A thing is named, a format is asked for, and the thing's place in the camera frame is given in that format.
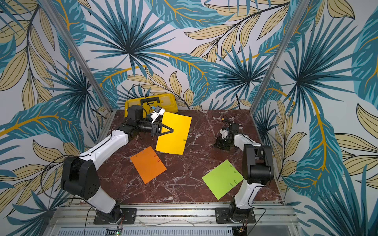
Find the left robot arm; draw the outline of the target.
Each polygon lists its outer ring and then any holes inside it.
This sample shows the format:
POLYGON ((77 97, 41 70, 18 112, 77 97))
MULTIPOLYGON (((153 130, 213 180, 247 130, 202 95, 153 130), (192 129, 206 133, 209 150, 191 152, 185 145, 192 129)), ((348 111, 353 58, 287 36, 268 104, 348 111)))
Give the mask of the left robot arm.
POLYGON ((111 155, 140 133, 163 136, 174 131, 162 122, 169 115, 163 108, 157 106, 147 117, 143 117, 144 112, 140 105, 131 106, 123 123, 104 140, 78 156, 66 157, 63 162, 61 188, 89 203, 106 223, 120 223, 123 218, 122 210, 119 202, 101 188, 98 169, 111 155))

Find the lime green paper sheet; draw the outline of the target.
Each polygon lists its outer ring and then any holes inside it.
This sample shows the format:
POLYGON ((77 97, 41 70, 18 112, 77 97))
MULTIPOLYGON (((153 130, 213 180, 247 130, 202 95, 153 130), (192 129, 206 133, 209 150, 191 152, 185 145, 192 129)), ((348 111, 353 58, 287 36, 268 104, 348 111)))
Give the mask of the lime green paper sheet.
POLYGON ((243 177, 229 160, 225 160, 203 176, 202 179, 216 199, 220 200, 225 194, 236 187, 243 180, 243 177))

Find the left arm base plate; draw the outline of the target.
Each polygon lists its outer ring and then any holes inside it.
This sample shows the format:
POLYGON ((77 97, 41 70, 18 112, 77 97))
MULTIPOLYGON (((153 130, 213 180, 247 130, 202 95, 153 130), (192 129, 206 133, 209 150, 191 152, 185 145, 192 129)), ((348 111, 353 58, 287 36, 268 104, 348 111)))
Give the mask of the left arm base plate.
POLYGON ((96 211, 96 216, 94 219, 95 225, 105 225, 105 224, 125 224, 132 225, 136 218, 136 208, 117 208, 111 213, 103 213, 101 211, 96 211))

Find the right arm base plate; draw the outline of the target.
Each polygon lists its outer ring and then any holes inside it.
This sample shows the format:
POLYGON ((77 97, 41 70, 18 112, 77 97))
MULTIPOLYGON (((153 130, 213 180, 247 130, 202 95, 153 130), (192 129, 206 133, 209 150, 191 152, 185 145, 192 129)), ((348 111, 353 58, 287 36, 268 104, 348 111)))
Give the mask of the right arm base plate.
POLYGON ((256 223, 255 214, 251 208, 217 207, 215 208, 215 217, 217 224, 256 223))

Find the yellow paper sheet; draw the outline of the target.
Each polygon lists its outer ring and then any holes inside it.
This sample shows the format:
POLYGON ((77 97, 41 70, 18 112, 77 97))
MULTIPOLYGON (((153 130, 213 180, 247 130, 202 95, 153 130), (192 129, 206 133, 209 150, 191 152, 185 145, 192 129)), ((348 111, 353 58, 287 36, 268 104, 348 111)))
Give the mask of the yellow paper sheet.
POLYGON ((162 124, 173 129, 173 132, 158 137, 156 151, 183 155, 191 121, 191 117, 165 112, 162 124))

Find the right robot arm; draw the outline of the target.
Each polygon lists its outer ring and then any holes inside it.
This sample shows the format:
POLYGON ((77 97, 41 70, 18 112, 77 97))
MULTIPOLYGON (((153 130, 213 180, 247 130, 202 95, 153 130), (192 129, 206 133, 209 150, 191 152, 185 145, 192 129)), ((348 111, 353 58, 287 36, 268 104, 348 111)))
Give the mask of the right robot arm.
POLYGON ((243 151, 242 185, 234 196, 229 207, 215 209, 216 222, 227 223, 255 223, 252 201, 257 193, 269 184, 274 178, 272 149, 252 140, 248 135, 241 133, 241 125, 228 119, 223 120, 225 126, 220 130, 214 147, 229 151, 237 147, 243 151))

